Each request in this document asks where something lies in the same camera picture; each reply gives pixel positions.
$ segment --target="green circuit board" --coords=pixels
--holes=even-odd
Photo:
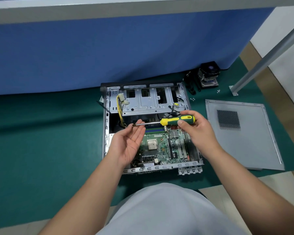
[[[185,135],[180,129],[145,134],[132,166],[154,163],[172,164],[189,161]]]

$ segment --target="hand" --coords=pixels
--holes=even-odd
[[[191,136],[192,142],[201,152],[201,154],[209,159],[210,155],[214,155],[216,151],[223,150],[218,143],[211,124],[201,114],[194,110],[184,110],[181,115],[193,115],[195,123],[189,125],[183,120],[179,120],[178,127],[183,129]]]
[[[139,119],[137,124],[144,123]],[[113,135],[108,153],[106,155],[109,157],[115,157],[115,160],[118,162],[118,165],[124,169],[126,165],[134,159],[137,150],[143,140],[145,135],[145,126],[132,126],[130,124],[127,128],[115,133]]]

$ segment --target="left hand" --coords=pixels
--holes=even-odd
[[[144,123],[139,119],[136,124]],[[138,148],[145,135],[145,126],[132,126],[130,124],[127,128],[115,133],[113,135],[108,153],[109,157],[115,157],[118,161],[118,165],[124,169],[126,165],[134,159]]]

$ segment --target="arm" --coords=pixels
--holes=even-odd
[[[105,158],[39,234],[94,235],[102,229],[123,169],[133,160],[144,134],[144,126],[132,124],[114,134]]]
[[[181,114],[195,116],[195,125],[179,121],[179,127],[210,162],[249,230],[253,234],[294,234],[294,206],[226,153],[201,114],[193,110]]]

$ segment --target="label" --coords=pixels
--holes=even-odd
[[[144,163],[144,167],[150,167],[150,166],[154,166],[154,163]]]

